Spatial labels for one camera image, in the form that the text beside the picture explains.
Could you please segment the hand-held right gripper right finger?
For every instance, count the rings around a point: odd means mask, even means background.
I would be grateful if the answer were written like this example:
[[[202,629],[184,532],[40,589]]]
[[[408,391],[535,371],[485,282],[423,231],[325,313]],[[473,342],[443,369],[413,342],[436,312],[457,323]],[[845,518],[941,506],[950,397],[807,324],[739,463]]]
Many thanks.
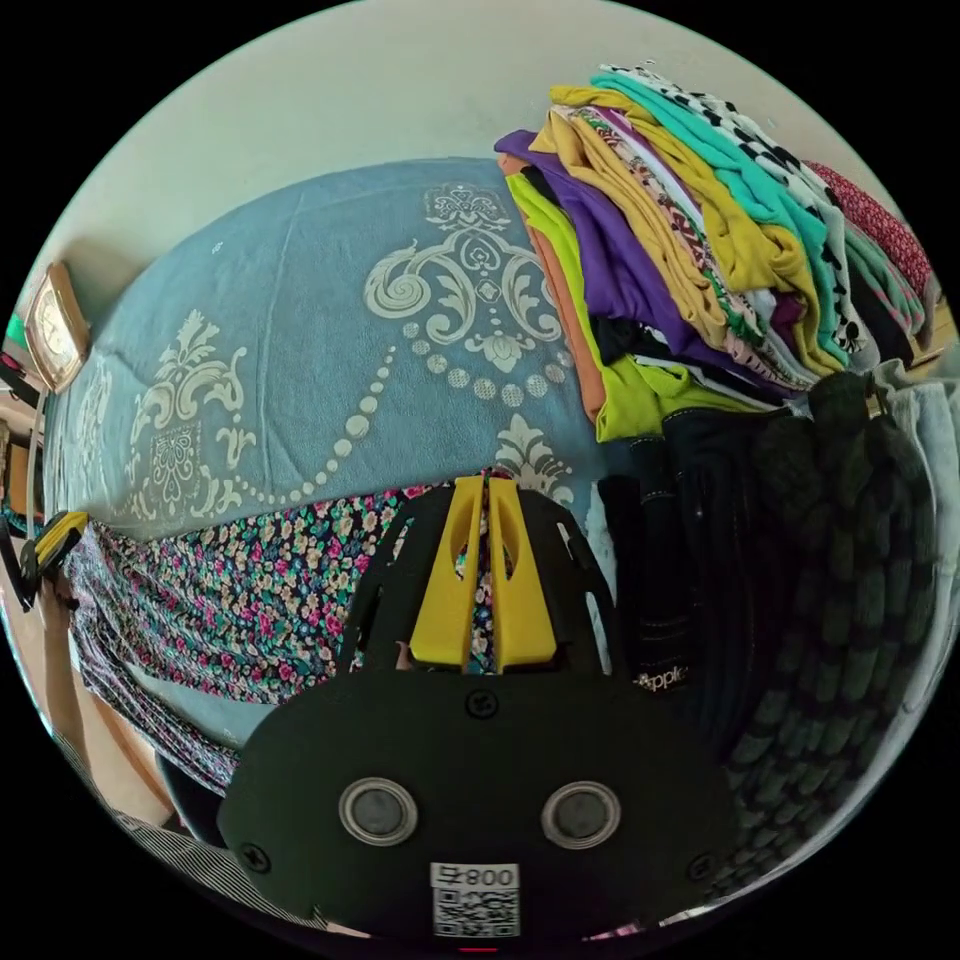
[[[549,665],[557,651],[518,488],[488,484],[494,660],[498,672]]]

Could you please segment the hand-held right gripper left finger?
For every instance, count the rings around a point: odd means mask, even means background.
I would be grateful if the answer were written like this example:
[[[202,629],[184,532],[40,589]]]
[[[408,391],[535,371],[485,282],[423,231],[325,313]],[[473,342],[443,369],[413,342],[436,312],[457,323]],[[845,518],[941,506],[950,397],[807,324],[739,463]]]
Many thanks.
[[[484,487],[482,476],[471,476],[436,491],[443,513],[409,642],[419,667],[464,669],[469,662]]]

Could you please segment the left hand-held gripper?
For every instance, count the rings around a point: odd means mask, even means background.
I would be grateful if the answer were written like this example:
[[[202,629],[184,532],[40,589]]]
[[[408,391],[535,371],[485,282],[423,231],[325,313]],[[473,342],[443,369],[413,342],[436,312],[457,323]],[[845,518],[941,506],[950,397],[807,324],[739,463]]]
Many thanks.
[[[83,537],[89,514],[82,511],[63,511],[34,538],[16,548],[10,526],[1,517],[1,560],[15,599],[24,613],[29,613],[36,600],[41,573],[55,573],[68,554]]]

